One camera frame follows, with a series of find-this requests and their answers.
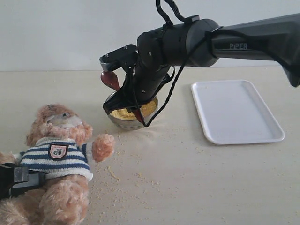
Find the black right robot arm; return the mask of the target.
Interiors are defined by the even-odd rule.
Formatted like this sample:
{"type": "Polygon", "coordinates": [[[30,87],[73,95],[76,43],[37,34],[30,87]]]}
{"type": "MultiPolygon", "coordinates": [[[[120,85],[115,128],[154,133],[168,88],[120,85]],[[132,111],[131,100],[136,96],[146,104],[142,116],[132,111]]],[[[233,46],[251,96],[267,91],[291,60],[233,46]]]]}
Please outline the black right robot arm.
{"type": "Polygon", "coordinates": [[[293,87],[300,84],[300,16],[285,15],[226,27],[211,19],[164,26],[100,58],[104,71],[123,68],[126,78],[103,104],[106,113],[150,102],[175,66],[210,67],[219,58],[271,60],[293,87]]]}

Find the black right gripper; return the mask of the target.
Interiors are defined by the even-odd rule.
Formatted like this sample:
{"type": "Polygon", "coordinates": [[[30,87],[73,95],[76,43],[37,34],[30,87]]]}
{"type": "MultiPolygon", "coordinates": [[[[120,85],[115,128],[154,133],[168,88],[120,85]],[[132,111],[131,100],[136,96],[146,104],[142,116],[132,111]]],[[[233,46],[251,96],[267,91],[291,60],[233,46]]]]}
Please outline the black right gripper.
{"type": "Polygon", "coordinates": [[[133,72],[126,74],[121,90],[112,93],[103,103],[103,110],[107,115],[123,108],[129,113],[140,111],[139,105],[150,102],[157,94],[169,69],[169,65],[162,65],[157,70],[147,68],[139,59],[133,72]]]}

